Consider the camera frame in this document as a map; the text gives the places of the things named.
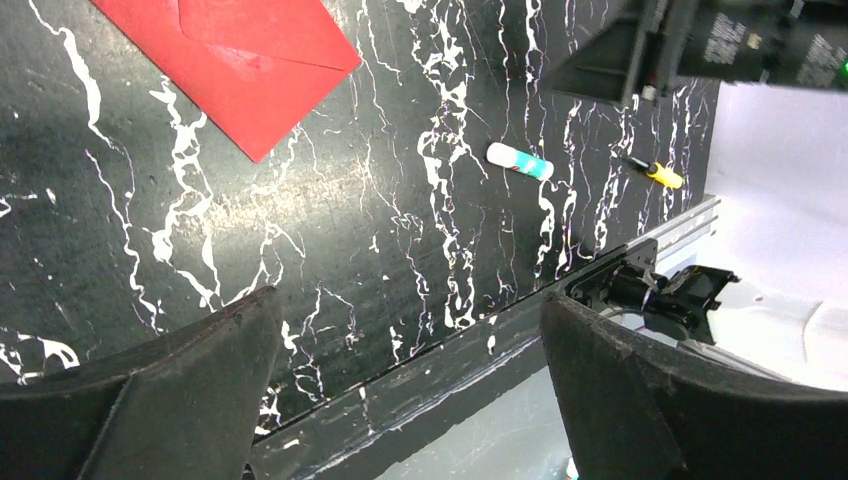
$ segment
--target marble tabletop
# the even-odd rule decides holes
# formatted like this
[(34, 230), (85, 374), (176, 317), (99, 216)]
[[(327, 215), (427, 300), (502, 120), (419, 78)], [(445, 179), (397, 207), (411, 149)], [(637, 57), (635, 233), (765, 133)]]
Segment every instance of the marble tabletop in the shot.
[[(0, 380), (274, 284), (264, 435), (700, 201), (717, 84), (632, 108), (537, 87), (613, 0), (325, 5), (362, 64), (256, 165), (87, 0), (0, 4)], [(553, 178), (487, 164), (492, 141)]]

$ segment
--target glue stick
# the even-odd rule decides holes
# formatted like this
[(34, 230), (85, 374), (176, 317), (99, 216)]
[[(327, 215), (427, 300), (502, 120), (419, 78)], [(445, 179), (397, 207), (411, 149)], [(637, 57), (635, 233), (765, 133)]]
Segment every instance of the glue stick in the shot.
[(493, 143), (486, 150), (486, 160), (503, 168), (547, 180), (554, 174), (554, 164), (516, 150), (502, 143)]

